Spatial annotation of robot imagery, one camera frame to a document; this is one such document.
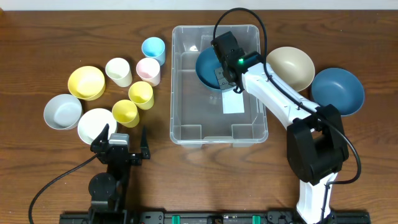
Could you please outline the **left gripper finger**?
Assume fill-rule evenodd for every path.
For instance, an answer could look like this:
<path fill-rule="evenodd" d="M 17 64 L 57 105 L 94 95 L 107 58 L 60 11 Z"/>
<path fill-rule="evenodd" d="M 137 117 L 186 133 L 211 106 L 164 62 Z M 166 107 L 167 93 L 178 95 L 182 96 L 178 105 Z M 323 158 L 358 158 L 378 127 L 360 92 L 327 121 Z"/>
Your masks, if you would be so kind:
<path fill-rule="evenodd" d="M 104 152 L 108 145 L 109 124 L 106 124 L 100 134 L 93 140 L 90 146 L 91 152 Z"/>
<path fill-rule="evenodd" d="M 149 150 L 149 145 L 148 145 L 148 142 L 147 142 L 147 134 L 146 134 L 146 127 L 145 126 L 142 129 L 140 149 L 141 149 L 142 158 L 143 159 L 150 159 L 150 150 Z"/>

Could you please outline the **dark blue bowl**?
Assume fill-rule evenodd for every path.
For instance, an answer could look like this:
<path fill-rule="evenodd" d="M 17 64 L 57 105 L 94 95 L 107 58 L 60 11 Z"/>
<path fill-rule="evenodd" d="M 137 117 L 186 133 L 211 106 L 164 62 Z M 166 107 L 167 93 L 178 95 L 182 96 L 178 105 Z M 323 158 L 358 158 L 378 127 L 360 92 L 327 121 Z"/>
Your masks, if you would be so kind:
<path fill-rule="evenodd" d="M 320 106 L 333 105 L 340 115 L 350 116 L 364 105 L 365 91 L 351 72 L 342 68 L 326 68 L 315 76 L 311 97 Z"/>
<path fill-rule="evenodd" d="M 224 77 L 223 67 L 212 47 L 200 53 L 195 71 L 201 82 L 211 90 L 228 91 L 235 87 L 235 84 L 230 84 Z"/>

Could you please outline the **yellow cup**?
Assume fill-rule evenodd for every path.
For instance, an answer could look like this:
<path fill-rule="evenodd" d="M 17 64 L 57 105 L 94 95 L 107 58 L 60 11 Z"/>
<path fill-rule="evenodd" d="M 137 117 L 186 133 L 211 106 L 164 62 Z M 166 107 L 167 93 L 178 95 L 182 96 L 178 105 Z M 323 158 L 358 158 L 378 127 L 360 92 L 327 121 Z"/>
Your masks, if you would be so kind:
<path fill-rule="evenodd" d="M 154 91 L 147 82 L 139 81 L 133 83 L 129 88 L 128 96 L 142 110 L 149 110 L 154 105 Z"/>
<path fill-rule="evenodd" d="M 139 123 L 137 106 L 130 100 L 120 100 L 112 108 L 114 119 L 127 128 L 136 127 Z"/>

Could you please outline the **beige bowl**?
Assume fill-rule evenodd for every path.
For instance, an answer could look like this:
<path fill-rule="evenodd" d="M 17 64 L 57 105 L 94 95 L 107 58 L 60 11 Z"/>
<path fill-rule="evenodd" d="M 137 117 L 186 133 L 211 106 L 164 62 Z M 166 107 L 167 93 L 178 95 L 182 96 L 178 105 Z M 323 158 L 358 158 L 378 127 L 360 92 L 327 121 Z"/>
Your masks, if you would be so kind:
<path fill-rule="evenodd" d="M 310 86 L 315 77 L 312 59 L 295 47 L 279 47 L 268 54 L 267 63 L 295 91 Z"/>

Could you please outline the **cream cup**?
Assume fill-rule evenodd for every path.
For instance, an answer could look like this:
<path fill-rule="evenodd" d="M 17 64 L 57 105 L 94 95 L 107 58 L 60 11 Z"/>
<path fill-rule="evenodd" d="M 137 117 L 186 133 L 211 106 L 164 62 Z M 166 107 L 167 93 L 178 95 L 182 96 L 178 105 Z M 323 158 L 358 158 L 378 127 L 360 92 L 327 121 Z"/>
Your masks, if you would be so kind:
<path fill-rule="evenodd" d="M 105 66 L 108 77 L 120 87 L 127 87 L 132 83 L 131 68 L 127 60 L 112 58 Z"/>

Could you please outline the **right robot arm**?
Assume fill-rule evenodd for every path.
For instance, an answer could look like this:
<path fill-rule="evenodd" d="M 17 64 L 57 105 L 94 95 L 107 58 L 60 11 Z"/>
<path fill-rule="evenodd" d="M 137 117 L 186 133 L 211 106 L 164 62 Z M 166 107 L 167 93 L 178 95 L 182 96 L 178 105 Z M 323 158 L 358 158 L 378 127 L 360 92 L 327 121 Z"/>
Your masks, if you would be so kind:
<path fill-rule="evenodd" d="M 348 159 L 339 111 L 297 93 L 258 52 L 245 53 L 232 32 L 214 36 L 211 46 L 222 68 L 216 73 L 220 88 L 255 96 L 286 128 L 288 162 L 300 180 L 296 210 L 305 223 L 323 223 L 330 214 L 330 188 Z"/>

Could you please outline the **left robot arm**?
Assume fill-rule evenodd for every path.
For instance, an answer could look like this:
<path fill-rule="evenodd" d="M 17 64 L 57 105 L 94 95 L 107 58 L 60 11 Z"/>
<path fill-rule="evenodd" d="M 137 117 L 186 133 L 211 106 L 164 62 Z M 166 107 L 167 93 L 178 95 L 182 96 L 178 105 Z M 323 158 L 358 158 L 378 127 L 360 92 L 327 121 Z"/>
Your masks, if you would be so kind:
<path fill-rule="evenodd" d="M 107 166 L 106 172 L 95 175 L 89 183 L 91 195 L 89 223 L 132 223 L 134 213 L 125 209 L 127 187 L 132 166 L 150 159 L 146 129 L 142 130 L 140 152 L 129 152 L 128 134 L 108 134 L 106 124 L 93 140 L 90 150 Z"/>

